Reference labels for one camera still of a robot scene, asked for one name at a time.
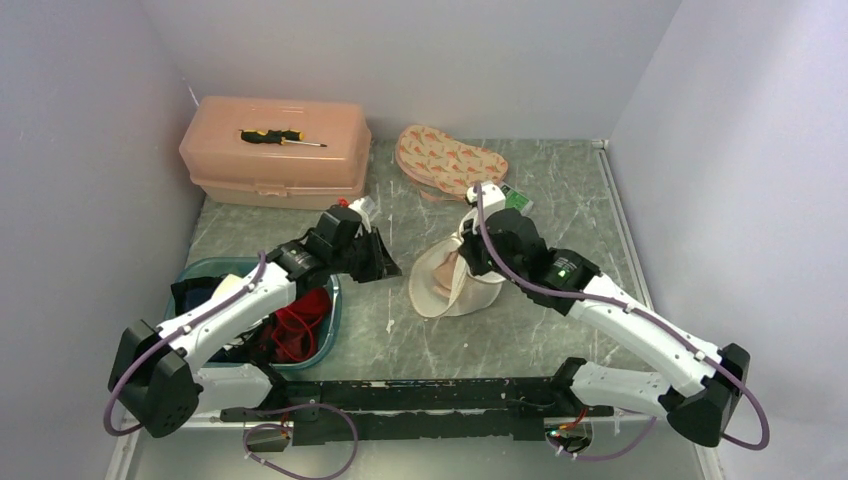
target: teal plastic basin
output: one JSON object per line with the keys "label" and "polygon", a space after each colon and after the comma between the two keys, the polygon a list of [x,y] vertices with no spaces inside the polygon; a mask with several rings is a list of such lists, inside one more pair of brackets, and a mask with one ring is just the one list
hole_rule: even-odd
{"label": "teal plastic basin", "polygon": [[[250,273],[257,263],[257,257],[213,257],[200,260],[189,265],[177,277],[177,282],[181,282],[187,278],[197,277],[219,277],[222,275],[233,274],[239,277],[244,277]],[[342,311],[342,290],[338,277],[330,276],[330,281],[327,282],[327,293],[330,294],[330,299],[333,301],[333,308],[330,313],[321,322],[321,330],[318,332],[318,351],[309,360],[301,363],[276,363],[273,364],[277,370],[303,370],[320,362],[333,349],[333,344],[336,343],[336,336],[339,333],[339,324],[341,323]],[[165,320],[174,318],[174,299],[168,299],[168,306],[165,309]],[[232,366],[226,363],[207,363],[208,366]]]}

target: pink plastic storage box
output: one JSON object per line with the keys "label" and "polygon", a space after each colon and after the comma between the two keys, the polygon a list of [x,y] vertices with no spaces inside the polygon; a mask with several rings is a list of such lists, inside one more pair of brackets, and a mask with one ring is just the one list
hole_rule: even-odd
{"label": "pink plastic storage box", "polygon": [[[242,130],[297,130],[327,147],[252,144]],[[370,146],[359,105],[205,97],[180,154],[217,202],[323,210],[364,195]]]}

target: white wall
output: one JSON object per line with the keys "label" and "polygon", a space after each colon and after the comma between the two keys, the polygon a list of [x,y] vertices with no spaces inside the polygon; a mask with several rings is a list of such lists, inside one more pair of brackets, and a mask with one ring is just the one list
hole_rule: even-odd
{"label": "white wall", "polygon": [[658,308],[753,356],[773,441],[721,446],[731,479],[848,471],[846,25],[840,0],[686,0],[611,138]]}
{"label": "white wall", "polygon": [[680,0],[143,3],[198,96],[357,102],[383,138],[607,138]]}
{"label": "white wall", "polygon": [[103,478],[120,333],[162,315],[199,208],[194,105],[134,0],[2,0],[0,45],[0,477]]}

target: purple cable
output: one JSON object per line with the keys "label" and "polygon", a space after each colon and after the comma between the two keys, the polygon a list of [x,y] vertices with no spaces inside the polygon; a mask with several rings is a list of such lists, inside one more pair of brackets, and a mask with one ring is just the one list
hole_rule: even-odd
{"label": "purple cable", "polygon": [[247,444],[248,437],[250,437],[250,435],[252,433],[257,432],[259,430],[280,430],[280,431],[287,430],[286,427],[284,427],[283,425],[280,425],[279,423],[261,423],[259,425],[256,425],[256,426],[250,428],[250,430],[248,430],[247,432],[244,433],[244,437],[242,439],[242,445],[244,446],[244,453],[246,454],[245,458],[250,458],[251,460],[259,463],[260,465],[268,467],[271,470],[274,470],[275,472],[282,473],[283,475],[288,475],[289,477],[295,478],[297,480],[330,480],[330,479],[336,478],[339,475],[346,472],[347,469],[350,468],[351,464],[353,464],[353,460],[356,458],[356,451],[359,448],[359,432],[356,431],[356,425],[354,425],[353,420],[351,420],[351,418],[348,414],[344,413],[343,411],[339,410],[338,408],[336,408],[332,405],[327,405],[326,403],[304,403],[304,404],[301,404],[301,405],[294,405],[294,406],[291,406],[291,407],[281,408],[281,409],[278,409],[278,410],[247,410],[247,411],[253,412],[253,413],[261,413],[263,415],[279,415],[279,414],[283,414],[283,413],[287,413],[287,412],[293,412],[295,410],[301,410],[301,409],[304,409],[304,408],[315,408],[315,407],[323,408],[324,410],[329,410],[333,413],[340,415],[344,419],[344,421],[347,422],[347,425],[350,427],[350,431],[353,434],[353,451],[350,452],[350,458],[347,459],[347,462],[345,462],[345,464],[342,466],[342,468],[340,468],[338,471],[336,471],[336,473],[333,473],[331,475],[327,475],[326,477],[305,477],[303,475],[298,475],[297,473],[286,470],[285,468],[280,467],[279,465],[277,465],[273,462],[269,462],[269,461],[265,460],[264,458],[261,458],[259,455],[256,455],[255,453],[251,452],[250,447]]}
{"label": "purple cable", "polygon": [[[265,252],[260,251],[259,252],[259,268],[256,269],[256,276],[253,277],[253,280],[249,284],[249,285],[252,285],[253,288],[255,288],[256,283],[259,282],[260,280],[262,280],[262,277],[265,275],[265,265],[266,265],[265,264]],[[251,290],[252,290],[252,288],[250,286],[245,285],[243,288],[241,288],[237,292],[233,293],[227,299],[225,299],[224,301],[222,301],[218,305],[209,309],[206,313],[198,315],[196,318],[194,318],[190,322],[186,323],[185,326],[188,326],[190,329],[193,329],[198,324],[207,320],[212,315],[220,313],[221,311],[223,311],[224,309],[226,309],[230,305],[234,304],[241,297],[250,293]],[[121,378],[119,378],[118,381],[115,383],[115,388],[112,389],[112,394],[109,396],[109,401],[106,403],[106,410],[103,412],[103,428],[106,429],[106,432],[109,433],[109,435],[112,435],[114,437],[121,437],[121,436],[124,436],[124,435],[129,435],[130,433],[133,433],[133,432],[141,429],[142,425],[141,425],[141,423],[139,423],[137,425],[133,425],[130,428],[127,428],[126,430],[117,430],[114,426],[112,426],[112,410],[115,408],[115,403],[118,401],[118,396],[120,396],[121,390],[124,389],[124,387],[127,385],[127,382],[129,382],[130,377],[132,377],[132,375],[136,372],[136,370],[138,370],[139,367],[141,367],[141,365],[143,365],[144,362],[147,361],[147,359],[152,357],[153,354],[156,353],[160,348],[162,348],[165,345],[168,345],[169,343],[173,342],[174,340],[179,338],[181,335],[185,335],[186,334],[186,331],[184,330],[185,326],[177,328],[176,330],[171,332],[169,335],[167,335],[165,338],[159,340],[152,347],[150,347],[148,350],[146,350],[144,353],[142,353],[141,356],[139,356],[130,365],[130,367],[127,369],[127,371],[124,372],[124,374],[121,375]]]}
{"label": "purple cable", "polygon": [[[645,439],[645,437],[648,435],[648,432],[651,431],[651,429],[654,427],[654,424],[656,424],[656,423],[657,423],[657,417],[651,417],[651,419],[648,420],[648,425],[646,425],[645,428],[643,428],[642,431],[639,432],[639,435],[637,435],[636,438],[634,438],[633,441],[630,442],[629,445],[627,445],[626,447],[622,448],[621,450],[619,450],[615,453],[611,453],[609,455],[580,455],[580,454],[577,454],[577,456],[574,457],[574,458],[576,460],[581,461],[581,462],[606,462],[607,460],[615,460],[618,457],[622,457],[622,456],[630,453],[631,450],[636,448],[636,445],[639,445],[642,442],[642,440]],[[556,444],[554,444],[554,442],[550,438],[546,438],[545,440],[548,442],[548,444],[551,447],[554,448],[554,450],[559,452],[559,447]]]}
{"label": "purple cable", "polygon": [[[483,195],[485,193],[483,192],[483,187],[482,185],[480,185],[479,182],[474,184],[474,192],[477,193],[478,198],[477,219],[478,223],[480,224],[480,236],[483,237],[483,243],[486,245],[486,249],[489,251],[489,255],[492,257],[492,260],[494,260],[495,263],[498,264],[498,267],[506,274],[507,277],[509,277],[510,280],[526,288],[527,290],[536,293],[541,293],[542,295],[548,295],[559,298],[571,298],[575,300],[592,300],[595,302],[603,302],[610,305],[615,305],[616,307],[622,309],[627,308],[628,305],[626,302],[623,302],[613,297],[606,297],[604,295],[595,295],[583,292],[562,292],[559,290],[551,290],[549,288],[541,287],[532,282],[529,282],[524,278],[521,278],[521,276],[519,276],[517,273],[513,272],[506,265],[506,263],[504,263],[500,255],[498,255],[498,252],[495,250],[495,246],[492,244],[492,239],[491,237],[489,237],[489,231],[486,229],[486,217],[483,213]],[[686,347],[686,349],[689,350],[691,353],[697,354],[699,352],[698,348],[695,347],[695,345],[686,340],[683,335],[677,333],[673,328],[666,325],[665,322],[657,318],[656,315],[654,315],[653,313],[643,308],[634,308],[632,312],[644,318],[645,320],[648,320],[663,332],[669,334],[672,338],[674,338],[675,340],[680,342],[680,344]],[[750,401],[751,406],[754,407],[754,411],[757,413],[757,418],[760,420],[760,427],[762,428],[762,437],[760,438],[759,443],[756,444],[739,440],[738,438],[732,437],[726,433],[721,434],[722,438],[729,441],[730,443],[734,443],[736,445],[739,445],[740,447],[744,447],[749,450],[762,450],[766,448],[769,444],[769,441],[771,440],[771,429],[769,428],[768,418],[766,418],[766,412],[765,410],[763,410],[763,406],[760,404],[759,400],[757,400],[757,397],[754,396],[753,392],[751,392],[751,390],[748,389],[748,387],[744,383],[742,383],[741,380],[736,378],[735,375],[730,373],[726,368],[721,366],[721,364],[719,364],[712,358],[704,357],[704,362],[706,362],[707,365],[713,367],[722,376],[727,378],[730,383],[733,384],[734,387],[738,388],[743,395],[748,397],[748,401]],[[644,438],[644,435],[640,434],[640,436],[637,438],[639,441],[641,441],[641,439]]]}

